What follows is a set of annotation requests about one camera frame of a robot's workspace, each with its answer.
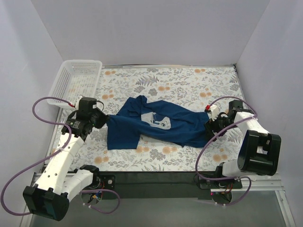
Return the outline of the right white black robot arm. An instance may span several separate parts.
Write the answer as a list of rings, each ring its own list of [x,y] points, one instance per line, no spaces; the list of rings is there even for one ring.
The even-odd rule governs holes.
[[[281,137],[264,129],[255,113],[244,108],[241,100],[230,101],[228,113],[220,112],[215,105],[207,105],[205,111],[211,114],[211,118],[204,124],[209,139],[219,132],[225,134],[226,127],[239,128],[244,135],[238,158],[217,166],[214,182],[218,187],[227,187],[232,181],[231,177],[273,176],[276,173]]]

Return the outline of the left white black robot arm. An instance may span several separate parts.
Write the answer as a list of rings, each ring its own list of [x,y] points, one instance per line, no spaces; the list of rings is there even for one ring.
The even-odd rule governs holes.
[[[109,119],[97,107],[99,102],[92,97],[80,96],[75,110],[62,124],[57,151],[34,185],[27,186],[23,191],[30,213],[60,221],[77,194],[87,187],[96,189],[100,186],[99,169],[92,165],[82,166],[75,176],[65,179],[88,135],[94,128],[102,128]]]

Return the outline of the blue printed t shirt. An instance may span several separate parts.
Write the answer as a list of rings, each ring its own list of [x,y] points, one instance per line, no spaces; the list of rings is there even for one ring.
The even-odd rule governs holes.
[[[205,112],[193,112],[174,103],[149,103],[145,96],[127,99],[116,115],[107,121],[107,148],[136,149],[140,136],[202,148],[209,139]]]

